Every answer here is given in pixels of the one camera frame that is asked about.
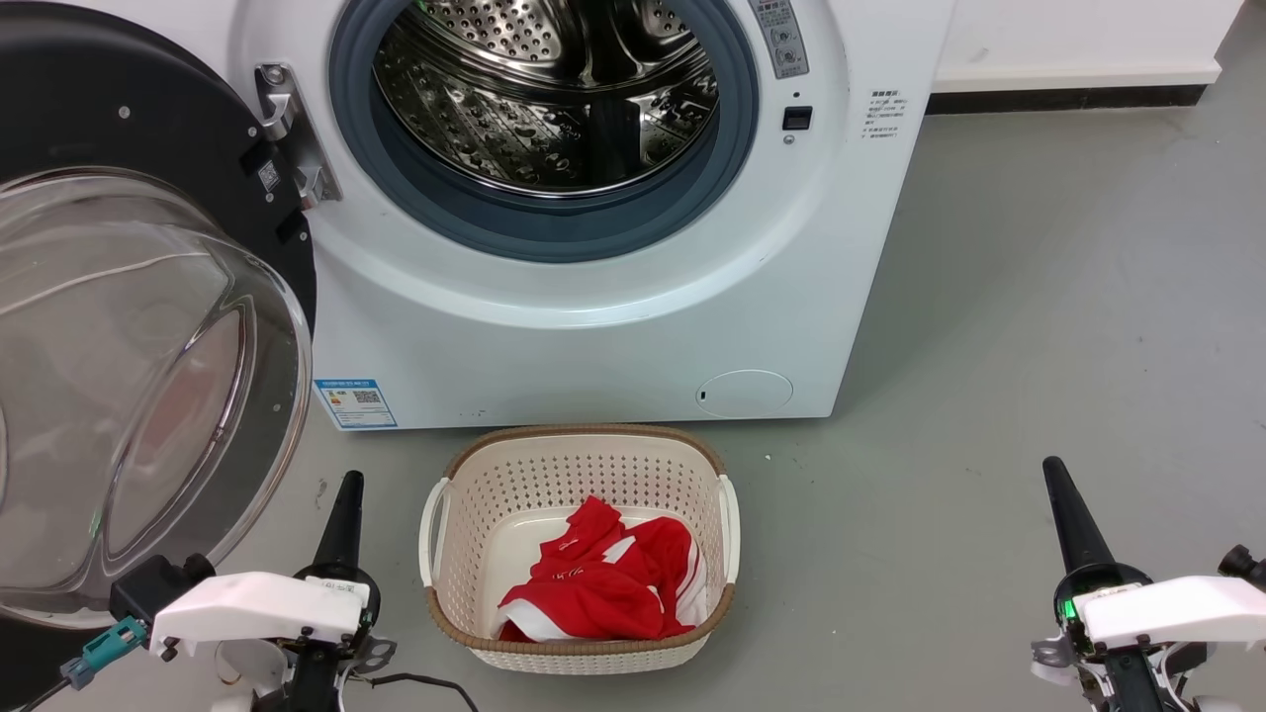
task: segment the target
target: white handle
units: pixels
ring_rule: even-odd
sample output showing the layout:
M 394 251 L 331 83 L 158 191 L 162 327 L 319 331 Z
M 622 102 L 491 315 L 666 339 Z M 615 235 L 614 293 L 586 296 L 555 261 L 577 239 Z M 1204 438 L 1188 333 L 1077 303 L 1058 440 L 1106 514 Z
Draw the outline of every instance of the white handle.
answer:
M 436 486 L 430 488 L 430 497 L 427 498 L 427 505 L 422 509 L 422 527 L 418 531 L 418 568 L 422 570 L 422 583 L 427 588 L 434 588 L 436 582 L 432 575 L 432 561 L 430 561 L 430 532 L 436 528 L 436 511 L 439 509 L 441 498 L 444 502 L 448 500 L 448 478 L 441 478 Z M 443 540 L 436 541 L 436 550 L 443 550 Z
M 724 538 L 722 550 L 725 555 L 725 583 L 732 584 L 738 580 L 738 552 L 743 537 L 738 521 L 738 497 L 725 475 L 720 476 L 720 533 Z

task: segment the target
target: metal hinge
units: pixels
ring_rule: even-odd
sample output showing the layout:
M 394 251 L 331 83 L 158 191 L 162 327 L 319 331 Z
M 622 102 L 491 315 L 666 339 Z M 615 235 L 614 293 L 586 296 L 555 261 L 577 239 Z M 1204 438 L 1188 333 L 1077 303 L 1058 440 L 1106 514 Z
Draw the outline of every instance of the metal hinge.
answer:
M 343 191 L 316 138 L 294 71 L 281 63 L 257 65 L 254 86 L 265 115 L 263 134 L 295 167 L 294 179 L 304 210 L 324 200 L 342 200 Z

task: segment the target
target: blue and white sticker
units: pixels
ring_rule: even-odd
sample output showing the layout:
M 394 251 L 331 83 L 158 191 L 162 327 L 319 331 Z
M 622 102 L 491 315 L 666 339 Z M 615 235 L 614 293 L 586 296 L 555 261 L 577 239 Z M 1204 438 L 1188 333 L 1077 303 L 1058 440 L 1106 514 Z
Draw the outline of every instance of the blue and white sticker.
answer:
M 398 427 L 382 389 L 373 379 L 313 381 L 329 414 L 346 431 Z

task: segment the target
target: gray rubber seal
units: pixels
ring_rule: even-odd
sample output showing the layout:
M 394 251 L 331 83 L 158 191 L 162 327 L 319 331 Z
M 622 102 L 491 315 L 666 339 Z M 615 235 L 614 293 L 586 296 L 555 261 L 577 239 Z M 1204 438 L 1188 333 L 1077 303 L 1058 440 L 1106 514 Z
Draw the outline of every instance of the gray rubber seal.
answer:
M 382 37 L 410 0 L 352 0 L 330 47 L 329 89 L 343 139 L 373 182 L 418 222 L 461 245 L 533 262 L 618 257 L 690 224 L 729 188 L 758 120 L 756 65 L 725 0 L 674 10 L 711 60 L 718 110 L 685 156 L 648 180 L 592 198 L 538 199 L 484 186 L 442 165 L 400 125 L 373 82 Z

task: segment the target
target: floor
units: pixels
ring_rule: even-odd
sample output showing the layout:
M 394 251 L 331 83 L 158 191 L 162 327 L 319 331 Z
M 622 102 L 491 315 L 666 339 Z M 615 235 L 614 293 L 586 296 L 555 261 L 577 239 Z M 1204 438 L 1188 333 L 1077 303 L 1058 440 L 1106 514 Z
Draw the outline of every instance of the floor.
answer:
M 691 424 L 743 503 L 736 608 L 690 665 L 557 679 L 484 666 L 427 617 L 423 502 L 471 432 L 348 436 L 314 412 L 228 569 L 311 556 L 339 475 L 368 479 L 362 565 L 389 671 L 481 709 L 1081 708 L 1028 673 L 1062 570 L 1039 462 L 1062 455 L 1115 554 L 1163 579 L 1266 554 L 1266 5 L 1194 109 L 941 117 L 923 129 L 836 416 Z M 1191 689 L 1263 709 L 1262 652 Z M 133 656 L 48 711 L 205 709 L 210 658 Z M 456 694 L 352 685 L 353 712 Z

